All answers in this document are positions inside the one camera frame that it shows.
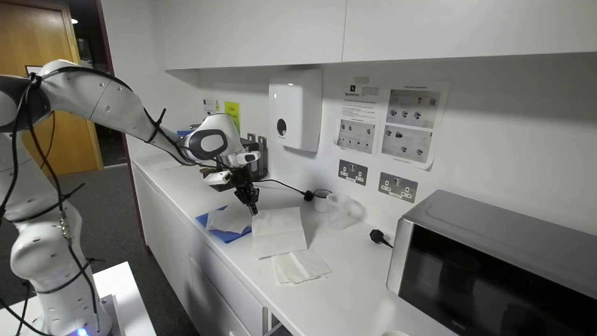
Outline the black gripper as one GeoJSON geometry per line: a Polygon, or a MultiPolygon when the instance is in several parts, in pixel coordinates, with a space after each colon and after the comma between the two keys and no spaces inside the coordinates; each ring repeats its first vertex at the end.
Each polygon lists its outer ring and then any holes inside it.
{"type": "Polygon", "coordinates": [[[254,187],[252,166],[262,159],[258,151],[228,155],[228,166],[234,173],[234,185],[239,196],[247,196],[247,205],[258,213],[260,188],[254,187]]]}

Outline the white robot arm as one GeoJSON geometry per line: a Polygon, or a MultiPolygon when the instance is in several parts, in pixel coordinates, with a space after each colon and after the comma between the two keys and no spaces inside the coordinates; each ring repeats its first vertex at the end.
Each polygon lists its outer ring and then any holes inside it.
{"type": "Polygon", "coordinates": [[[47,151],[27,149],[21,142],[23,132],[55,112],[135,136],[183,166],[200,166],[213,188],[232,188],[249,209],[258,207],[252,166],[262,155],[243,144],[226,114],[208,116],[187,134],[172,132],[129,84],[68,60],[49,61],[27,76],[0,76],[2,218],[17,228],[12,271],[30,282],[43,308],[42,323],[32,330],[38,336],[109,336],[114,317],[81,246],[83,215],[47,151]]]}

